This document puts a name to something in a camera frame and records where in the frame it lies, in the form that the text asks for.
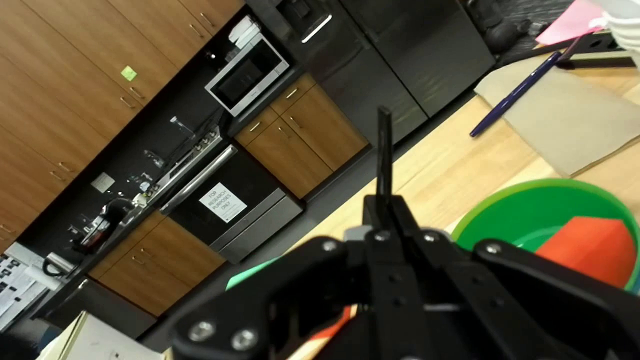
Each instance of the oven door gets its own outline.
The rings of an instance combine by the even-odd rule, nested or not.
[[[204,89],[231,116],[241,114],[290,64],[261,37],[253,37]]]
[[[228,144],[160,210],[221,250],[283,197],[252,157]]]

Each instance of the black rod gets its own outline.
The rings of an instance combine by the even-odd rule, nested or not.
[[[376,193],[391,195],[391,112],[383,107],[378,109],[378,183]]]

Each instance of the pink object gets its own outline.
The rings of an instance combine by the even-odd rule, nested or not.
[[[543,46],[597,32],[603,10],[588,0],[573,0],[535,40]]]

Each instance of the table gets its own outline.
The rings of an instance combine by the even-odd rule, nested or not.
[[[637,68],[580,68],[573,74],[640,107]],[[488,110],[490,107],[474,97],[393,163],[393,193],[404,197],[419,227],[451,231],[474,204],[503,186],[560,179],[507,123],[497,123],[471,140],[467,132]],[[573,179],[609,191],[640,219],[640,140]],[[303,234],[296,246],[320,234],[341,238],[346,229],[360,227],[361,198],[373,195],[373,189],[376,181]]]

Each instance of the black refrigerator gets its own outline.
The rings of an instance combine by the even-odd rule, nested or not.
[[[490,50],[456,0],[248,0],[261,27],[376,142],[376,107],[393,144],[481,79]]]

